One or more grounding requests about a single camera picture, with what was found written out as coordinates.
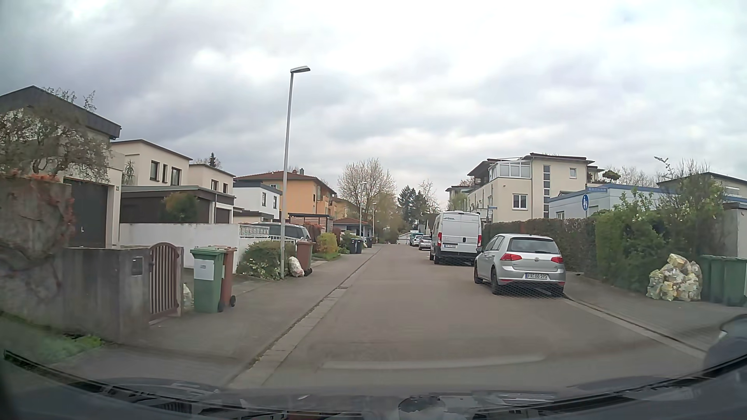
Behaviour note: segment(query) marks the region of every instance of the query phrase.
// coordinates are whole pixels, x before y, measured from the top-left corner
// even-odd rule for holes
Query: car wheel
[[[483,279],[477,276],[477,266],[474,267],[474,282],[479,285],[483,284]]]
[[[498,284],[498,277],[495,275],[495,267],[490,269],[490,291],[493,294],[503,294],[503,286]]]

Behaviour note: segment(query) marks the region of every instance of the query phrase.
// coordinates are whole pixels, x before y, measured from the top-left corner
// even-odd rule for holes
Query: curb
[[[265,354],[267,353],[280,339],[282,339],[286,334],[288,334],[289,331],[293,329],[299,322],[301,322],[304,318],[309,316],[310,313],[312,313],[316,308],[319,307],[319,305],[324,302],[325,299],[330,297],[331,294],[335,293],[336,290],[338,290],[343,283],[348,281],[349,278],[354,276],[356,273],[358,273],[374,256],[376,256],[377,253],[381,250],[380,247],[378,249],[375,249],[376,252],[374,252],[370,257],[368,257],[367,260],[363,262],[363,264],[360,264],[358,268],[356,268],[352,273],[347,275],[342,281],[340,281],[337,286],[335,286],[328,294],[324,295],[321,299],[319,299],[318,302],[316,302],[308,311],[304,312],[303,315],[301,315],[299,318],[297,318],[293,323],[283,330],[280,334],[277,335],[277,337],[269,343],[266,347],[264,347],[262,350],[260,350],[257,354],[249,358],[248,360],[241,362],[239,366],[232,369],[230,373],[228,373],[223,379],[220,381],[220,386],[228,386],[229,383],[231,383],[236,377],[238,377],[241,373],[244,371],[249,370],[257,361]]]
[[[689,342],[685,342],[682,339],[674,337],[670,333],[662,331],[661,329],[657,329],[656,327],[652,327],[650,325],[642,324],[639,321],[632,321],[632,320],[630,320],[628,317],[626,317],[624,315],[620,315],[620,314],[611,312],[608,309],[601,308],[601,307],[596,306],[596,305],[594,305],[592,303],[584,302],[583,300],[574,299],[573,297],[570,297],[570,296],[568,296],[565,293],[563,294],[563,297],[565,299],[570,300],[571,302],[578,303],[579,305],[586,306],[589,309],[593,309],[593,310],[595,310],[597,312],[601,312],[601,313],[603,313],[605,315],[608,315],[608,316],[611,316],[613,318],[619,319],[620,321],[627,322],[628,324],[634,325],[634,326],[636,326],[638,328],[642,328],[642,329],[644,329],[644,330],[646,330],[646,331],[648,331],[650,333],[657,334],[657,335],[662,336],[662,337],[664,337],[666,339],[670,339],[670,340],[672,340],[674,342],[677,342],[677,343],[680,343],[680,344],[682,344],[684,346],[687,346],[688,348],[692,348],[693,350],[704,352],[704,353],[708,352],[708,348],[703,348],[703,347],[700,347],[698,345],[693,345],[693,344],[691,344]]]

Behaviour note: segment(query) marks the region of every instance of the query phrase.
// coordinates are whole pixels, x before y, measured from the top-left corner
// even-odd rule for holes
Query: trash bin
[[[220,282],[220,300],[218,301],[218,312],[223,312],[227,307],[236,306],[236,296],[233,295],[233,261],[236,247],[228,245],[211,245],[219,250],[225,250],[223,255],[223,280]]]
[[[747,306],[747,259],[733,256],[701,256],[703,289],[707,299],[727,306]]]
[[[311,274],[311,253],[314,250],[315,243],[316,242],[311,241],[296,242],[296,258],[298,258],[298,262],[301,263],[304,276]]]
[[[226,251],[216,247],[195,247],[189,252],[194,256],[194,310],[210,314],[218,312]]]

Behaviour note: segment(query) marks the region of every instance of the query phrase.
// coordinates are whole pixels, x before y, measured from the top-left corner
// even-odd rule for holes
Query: street lamp
[[[288,214],[285,196],[288,193],[288,136],[291,133],[291,99],[293,99],[293,75],[309,72],[307,66],[291,69],[291,86],[288,88],[288,120],[285,123],[285,157],[282,162],[282,203],[280,204],[280,278],[285,277],[285,217]]]
[[[371,203],[371,230],[373,230],[371,236],[373,236],[374,241],[376,240],[376,207],[374,207],[376,204],[379,203]]]
[[[358,186],[366,185],[368,182],[363,181]],[[363,200],[358,198],[358,234],[363,238]]]

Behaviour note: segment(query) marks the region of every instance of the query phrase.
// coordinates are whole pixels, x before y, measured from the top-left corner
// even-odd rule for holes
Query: silver volkswagen golf
[[[500,294],[511,285],[562,296],[565,287],[562,255],[555,241],[547,236],[496,235],[474,262],[474,282],[489,282],[493,294]]]

